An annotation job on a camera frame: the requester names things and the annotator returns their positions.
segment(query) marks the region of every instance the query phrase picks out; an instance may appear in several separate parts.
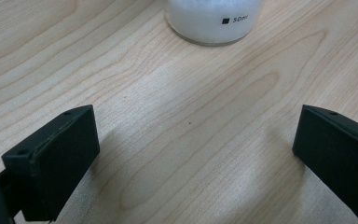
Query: white bottle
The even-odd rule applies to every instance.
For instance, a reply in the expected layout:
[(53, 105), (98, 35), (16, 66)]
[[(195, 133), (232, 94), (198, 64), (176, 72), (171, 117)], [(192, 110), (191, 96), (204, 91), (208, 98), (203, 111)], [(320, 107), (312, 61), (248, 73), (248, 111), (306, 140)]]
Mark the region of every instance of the white bottle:
[(261, 7), (262, 0), (168, 0), (166, 18), (184, 39), (219, 46), (246, 36)]

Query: wooden table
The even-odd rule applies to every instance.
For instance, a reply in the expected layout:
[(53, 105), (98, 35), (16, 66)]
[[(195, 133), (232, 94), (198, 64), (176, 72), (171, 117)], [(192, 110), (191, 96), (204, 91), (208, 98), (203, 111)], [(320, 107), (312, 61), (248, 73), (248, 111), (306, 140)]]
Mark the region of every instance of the wooden table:
[(268, 0), (219, 48), (163, 7), (0, 0), (0, 156), (94, 105), (102, 151), (57, 223), (358, 223), (291, 151), (303, 104), (358, 121), (358, 1)]

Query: black clamp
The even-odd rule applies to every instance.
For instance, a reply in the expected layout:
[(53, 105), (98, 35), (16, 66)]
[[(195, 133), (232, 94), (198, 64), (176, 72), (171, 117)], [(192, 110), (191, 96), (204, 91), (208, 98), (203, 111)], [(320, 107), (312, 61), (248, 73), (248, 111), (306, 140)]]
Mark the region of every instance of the black clamp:
[(2, 156), (0, 223), (54, 221), (100, 152), (92, 105), (60, 114)]
[(304, 105), (293, 152), (358, 216), (358, 123)]

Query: wood grain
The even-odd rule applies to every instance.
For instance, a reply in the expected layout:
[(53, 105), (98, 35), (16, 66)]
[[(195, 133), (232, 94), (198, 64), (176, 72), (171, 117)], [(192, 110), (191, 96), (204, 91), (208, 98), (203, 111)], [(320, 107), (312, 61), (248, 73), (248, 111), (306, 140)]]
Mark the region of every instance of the wood grain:
[(303, 104), (358, 121), (358, 1), (267, 0), (219, 48), (163, 8), (0, 0), (0, 156), (94, 105), (101, 155), (57, 222), (358, 223), (291, 151)]

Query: screw hole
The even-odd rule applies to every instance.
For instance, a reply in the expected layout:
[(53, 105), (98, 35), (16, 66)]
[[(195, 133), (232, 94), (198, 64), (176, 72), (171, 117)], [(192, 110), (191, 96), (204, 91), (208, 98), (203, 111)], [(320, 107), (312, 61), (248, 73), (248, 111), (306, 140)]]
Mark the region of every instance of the screw hole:
[(28, 152), (30, 152), (28, 149), (22, 149), (20, 150), (19, 152), (17, 152), (17, 155), (25, 155), (25, 154), (28, 154)]

